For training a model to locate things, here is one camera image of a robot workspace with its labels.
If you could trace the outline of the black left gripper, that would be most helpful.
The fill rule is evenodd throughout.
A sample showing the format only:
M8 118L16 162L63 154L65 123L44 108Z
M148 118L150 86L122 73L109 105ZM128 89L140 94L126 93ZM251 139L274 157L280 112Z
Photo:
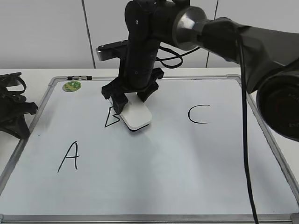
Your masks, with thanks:
M30 136L24 115L35 115L38 106L26 101L23 93L27 86L20 75L16 72L0 76L0 130L22 140Z

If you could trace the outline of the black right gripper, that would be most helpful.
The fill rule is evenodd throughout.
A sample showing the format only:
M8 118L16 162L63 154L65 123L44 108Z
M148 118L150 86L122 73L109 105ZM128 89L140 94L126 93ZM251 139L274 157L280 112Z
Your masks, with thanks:
M107 85L103 86L101 93L104 98L112 98L113 108L116 114L121 114L128 103L125 93L137 93L139 99L145 102L152 93L158 90L157 79L162 79L164 71L154 68L148 74L131 74L124 77L118 76Z

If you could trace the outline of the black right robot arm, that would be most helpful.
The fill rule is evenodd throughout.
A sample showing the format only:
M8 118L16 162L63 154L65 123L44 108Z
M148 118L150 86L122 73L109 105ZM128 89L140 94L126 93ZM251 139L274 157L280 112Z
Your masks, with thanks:
M124 11L128 39L99 46L99 59L120 59L117 78L102 87L117 114L127 93L141 101L158 89L161 69L154 68L161 43L189 51L208 50L241 67L247 93L256 92L258 111L278 134L299 139L299 35L236 23L209 20L188 0L132 0Z

